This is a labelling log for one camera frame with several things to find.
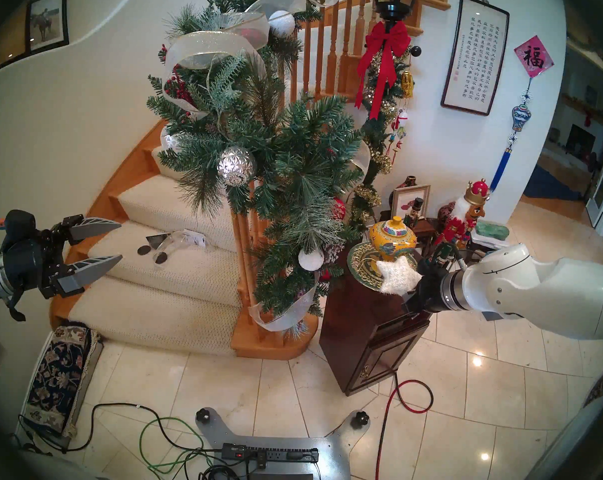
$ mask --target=red crown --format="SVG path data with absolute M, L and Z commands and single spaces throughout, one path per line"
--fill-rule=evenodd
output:
M 489 187 L 486 184 L 486 179 L 482 178 L 474 184 L 471 181 L 468 181 L 468 188 L 466 188 L 466 194 L 464 194 L 463 198 L 470 204 L 484 206 L 486 201 L 490 199 Z

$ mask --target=red bow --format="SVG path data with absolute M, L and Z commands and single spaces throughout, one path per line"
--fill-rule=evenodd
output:
M 381 54 L 381 65 L 379 67 L 379 78 L 377 79 L 377 87 L 375 88 L 375 96 L 372 99 L 372 107 L 370 108 L 369 118 L 377 119 L 377 115 L 382 105 L 382 97 L 384 96 L 384 88 L 386 82 L 392 86 L 397 81 L 397 73 L 395 73 L 395 64 L 393 62 L 393 53 L 395 56 L 402 56 L 406 52 L 406 48 L 410 44 L 409 34 L 406 32 L 406 25 L 403 22 L 397 22 L 393 25 L 390 32 L 385 32 L 383 22 L 378 22 L 372 28 L 370 34 L 366 36 L 366 53 L 357 65 L 357 73 L 361 82 L 357 98 L 354 100 L 354 105 L 359 108 L 364 97 L 364 75 L 370 67 L 373 56 L 384 45 L 383 53 Z

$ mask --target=dark wooden cabinet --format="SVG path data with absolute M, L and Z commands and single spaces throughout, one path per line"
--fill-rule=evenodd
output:
M 341 390 L 350 396 L 393 375 L 430 323 L 428 313 L 410 316 L 401 296 L 362 285 L 346 264 L 328 295 L 319 345 Z

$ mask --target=white star cushion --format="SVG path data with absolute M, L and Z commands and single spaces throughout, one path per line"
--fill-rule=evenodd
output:
M 385 294 L 404 295 L 415 289 L 422 277 L 410 267 L 405 256 L 400 256 L 394 262 L 378 261 L 377 268 L 383 275 L 380 291 Z

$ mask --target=stair step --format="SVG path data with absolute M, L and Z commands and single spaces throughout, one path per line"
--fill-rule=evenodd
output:
M 234 355 L 240 310 L 104 276 L 70 311 L 107 339 L 174 351 Z
M 154 251 L 144 256 L 137 254 L 140 246 L 148 244 L 147 236 L 163 233 L 162 230 L 127 221 L 95 244 L 88 256 L 123 255 L 123 259 L 108 272 L 118 279 L 203 301 L 240 306 L 236 253 L 212 246 L 188 246 L 167 251 L 168 260 L 161 265 L 153 263 Z
M 182 176 L 185 174 L 185 172 L 175 171 L 172 168 L 162 165 L 161 161 L 160 161 L 160 152 L 161 151 L 163 151 L 163 148 L 161 146 L 152 150 L 152 157 L 155 160 L 155 163 L 157 163 L 157 166 L 159 167 L 159 171 L 161 172 L 161 175 L 165 175 L 166 177 L 170 177 L 171 179 L 175 179 L 176 181 L 178 181 L 179 179 L 182 178 Z
M 177 182 L 165 175 L 149 178 L 119 194 L 117 199 L 128 218 L 134 222 L 160 231 L 190 229 L 201 232 L 209 245 L 237 252 L 231 208 L 224 196 L 221 197 L 222 207 L 212 220 L 195 216 L 190 204 L 183 199 Z

